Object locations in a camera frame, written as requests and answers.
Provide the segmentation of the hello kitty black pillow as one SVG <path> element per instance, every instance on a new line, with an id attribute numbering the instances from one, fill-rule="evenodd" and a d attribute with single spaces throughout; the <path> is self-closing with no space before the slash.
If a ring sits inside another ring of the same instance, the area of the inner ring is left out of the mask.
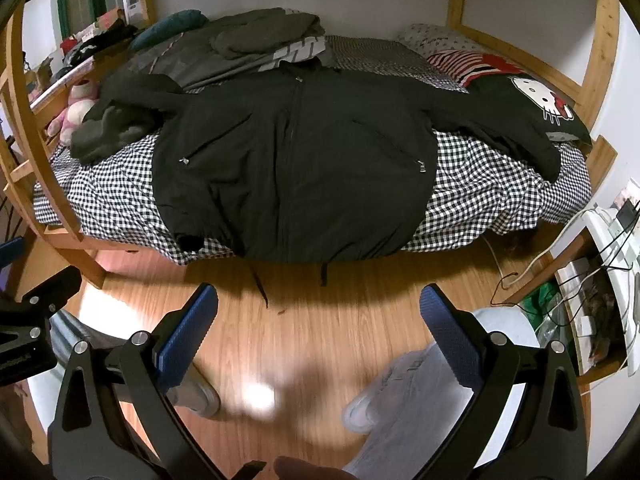
<path id="1" fill-rule="evenodd" d="M 588 128 L 558 92 L 526 74 L 489 75 L 473 80 L 470 93 L 477 92 L 509 105 L 530 119 L 551 142 L 591 145 Z"/>

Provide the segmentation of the red white striped pillow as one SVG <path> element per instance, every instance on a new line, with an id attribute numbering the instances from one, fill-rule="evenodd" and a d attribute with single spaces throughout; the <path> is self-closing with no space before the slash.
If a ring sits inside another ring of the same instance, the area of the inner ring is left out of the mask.
<path id="1" fill-rule="evenodd" d="M 466 88 L 473 80 L 484 76 L 524 73 L 520 66 L 500 55 L 489 52 L 440 51 L 432 54 L 426 60 L 431 66 L 446 74 L 463 88 Z"/>

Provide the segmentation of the pink plush toy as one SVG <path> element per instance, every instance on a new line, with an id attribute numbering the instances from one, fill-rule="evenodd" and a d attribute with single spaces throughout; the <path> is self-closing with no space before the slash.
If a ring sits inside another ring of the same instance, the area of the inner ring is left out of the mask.
<path id="1" fill-rule="evenodd" d="M 73 132 L 82 124 L 86 114 L 98 100 L 98 85 L 90 80 L 78 81 L 70 88 L 67 106 L 48 125 L 47 136 L 58 140 L 64 146 L 70 146 Z"/>

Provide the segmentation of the black white checkered bedsheet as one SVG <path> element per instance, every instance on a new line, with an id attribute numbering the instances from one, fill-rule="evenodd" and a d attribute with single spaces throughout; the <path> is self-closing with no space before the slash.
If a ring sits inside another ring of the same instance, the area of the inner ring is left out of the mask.
<path id="1" fill-rule="evenodd" d="M 318 58 L 329 65 L 384 76 L 411 77 L 433 87 L 462 91 L 458 76 L 446 73 L 451 51 L 424 58 L 398 41 L 340 36 L 311 37 L 277 50 L 280 61 Z M 558 180 L 545 181 L 533 169 L 486 144 L 440 132 L 438 167 L 425 219 L 407 245 L 409 252 L 436 252 L 472 243 L 485 231 L 497 234 L 533 229 L 541 220 L 565 223 L 591 196 L 586 162 L 576 146 L 560 143 Z M 232 252 L 206 240 L 197 252 L 183 252 L 172 240 L 154 204 L 152 156 L 155 136 L 146 136 L 96 166 L 82 166 L 60 146 L 52 170 L 86 235 L 98 240 L 152 248 L 177 264 L 224 258 Z"/>

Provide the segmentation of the white dotted pillow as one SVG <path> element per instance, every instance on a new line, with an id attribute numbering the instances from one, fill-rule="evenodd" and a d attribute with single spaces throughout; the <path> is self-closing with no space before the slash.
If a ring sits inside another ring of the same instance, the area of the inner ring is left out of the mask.
<path id="1" fill-rule="evenodd" d="M 477 42 L 457 30 L 439 25 L 412 24 L 398 32 L 396 40 L 424 58 L 450 50 L 484 52 Z"/>

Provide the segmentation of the wooden bunk bed frame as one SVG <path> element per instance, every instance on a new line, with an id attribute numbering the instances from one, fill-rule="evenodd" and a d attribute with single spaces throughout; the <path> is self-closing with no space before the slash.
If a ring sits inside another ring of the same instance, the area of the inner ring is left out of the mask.
<path id="1" fill-rule="evenodd" d="M 448 0 L 447 25 L 464 36 L 495 50 L 526 70 L 541 76 L 575 104 L 587 127 L 600 113 L 610 85 L 620 32 L 620 0 L 596 0 L 594 37 L 582 82 L 499 37 L 464 24 L 471 0 Z M 9 145 L 1 145 L 1 169 L 6 177 L 6 197 L 20 212 L 29 229 L 52 246 L 94 286 L 102 287 L 106 271 L 96 262 L 98 250 L 119 250 L 122 244 L 95 240 L 81 233 L 79 221 L 58 185 L 49 164 L 52 151 L 44 127 L 62 108 L 66 86 L 55 88 L 39 104 L 30 104 L 23 72 L 22 25 L 26 0 L 1 0 L 1 102 L 24 162 L 14 162 Z"/>

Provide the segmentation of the teal pillow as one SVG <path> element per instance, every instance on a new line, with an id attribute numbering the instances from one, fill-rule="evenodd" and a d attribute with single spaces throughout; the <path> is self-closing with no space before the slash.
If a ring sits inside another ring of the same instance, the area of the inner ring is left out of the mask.
<path id="1" fill-rule="evenodd" d="M 208 23 L 208 18 L 199 10 L 182 10 L 162 18 L 131 41 L 130 50 L 140 51 L 160 44 L 161 42 L 180 35 L 183 32 L 203 27 Z"/>

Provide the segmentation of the dark grey fleece garment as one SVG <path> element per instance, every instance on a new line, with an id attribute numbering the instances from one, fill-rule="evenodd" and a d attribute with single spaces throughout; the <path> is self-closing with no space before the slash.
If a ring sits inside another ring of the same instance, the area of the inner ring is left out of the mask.
<path id="1" fill-rule="evenodd" d="M 85 120 L 70 138 L 70 156 L 81 165 L 94 165 L 125 146 L 154 133 L 163 118 L 142 107 L 112 105 L 100 119 Z"/>

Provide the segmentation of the black zip jacket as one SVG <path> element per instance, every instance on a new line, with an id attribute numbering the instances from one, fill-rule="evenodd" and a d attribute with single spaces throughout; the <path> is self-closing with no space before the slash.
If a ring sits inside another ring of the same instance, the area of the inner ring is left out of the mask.
<path id="1" fill-rule="evenodd" d="M 163 118 L 151 134 L 154 204 L 183 252 L 210 238 L 241 258 L 287 263 L 399 252 L 425 218 L 440 132 L 479 140 L 549 182 L 561 169 L 548 136 L 511 107 L 317 61 L 198 93 L 165 75 L 113 76 L 82 122 L 112 105 Z"/>

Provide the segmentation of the grey folded blanket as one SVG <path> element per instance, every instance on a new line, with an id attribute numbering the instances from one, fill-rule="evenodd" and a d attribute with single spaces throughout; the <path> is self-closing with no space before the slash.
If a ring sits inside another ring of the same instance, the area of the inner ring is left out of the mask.
<path id="1" fill-rule="evenodd" d="M 259 9 L 218 18 L 144 48 L 122 72 L 166 75 L 183 90 L 194 91 L 281 63 L 304 62 L 325 50 L 326 35 L 317 15 Z"/>

